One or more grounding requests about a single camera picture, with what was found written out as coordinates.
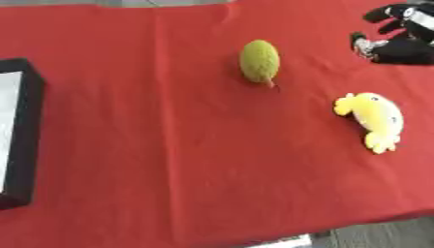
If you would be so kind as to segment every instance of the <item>red tablecloth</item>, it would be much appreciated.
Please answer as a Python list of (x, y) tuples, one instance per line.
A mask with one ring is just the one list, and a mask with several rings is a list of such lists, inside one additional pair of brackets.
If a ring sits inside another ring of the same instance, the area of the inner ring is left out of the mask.
[[(225, 246), (431, 212), (434, 69), (349, 49), (379, 4), (0, 9), (0, 57), (47, 80), (36, 198), (0, 212), (1, 247)], [(280, 93), (237, 69), (254, 39), (279, 48)], [(332, 113), (348, 92), (401, 107), (396, 152)]]

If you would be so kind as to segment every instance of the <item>black box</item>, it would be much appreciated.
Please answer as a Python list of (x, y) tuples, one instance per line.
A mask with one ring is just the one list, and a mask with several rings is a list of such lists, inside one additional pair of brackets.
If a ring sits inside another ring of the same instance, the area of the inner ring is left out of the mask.
[(32, 200), (44, 85), (26, 59), (0, 61), (0, 209)]

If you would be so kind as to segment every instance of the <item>floor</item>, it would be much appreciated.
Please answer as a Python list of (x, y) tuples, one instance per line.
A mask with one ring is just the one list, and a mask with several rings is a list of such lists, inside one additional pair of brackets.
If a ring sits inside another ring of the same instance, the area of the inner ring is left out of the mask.
[[(0, 5), (29, 4), (99, 4), (113, 7), (164, 7), (224, 3), (231, 0), (0, 0)], [(313, 238), (312, 248), (432, 248), (434, 247), (434, 218), (352, 226)], [(310, 247), (292, 246), (284, 241), (262, 247)]]

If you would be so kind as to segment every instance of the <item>white paper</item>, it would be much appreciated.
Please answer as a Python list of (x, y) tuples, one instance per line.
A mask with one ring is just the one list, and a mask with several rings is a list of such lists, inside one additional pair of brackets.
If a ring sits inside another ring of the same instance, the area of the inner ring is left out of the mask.
[(0, 74), (0, 193), (3, 192), (22, 72)]
[(291, 240), (283, 240), (271, 244), (254, 246), (255, 248), (312, 248), (312, 239), (308, 234), (297, 236)]

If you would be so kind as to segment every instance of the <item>robotic hand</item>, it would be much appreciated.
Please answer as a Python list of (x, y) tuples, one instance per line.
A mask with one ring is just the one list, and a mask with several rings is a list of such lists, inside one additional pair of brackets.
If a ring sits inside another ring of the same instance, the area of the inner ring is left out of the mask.
[(387, 34), (397, 29), (405, 29), (410, 37), (434, 45), (434, 5), (391, 4), (368, 12), (363, 19), (378, 23), (392, 19), (379, 29), (380, 34)]

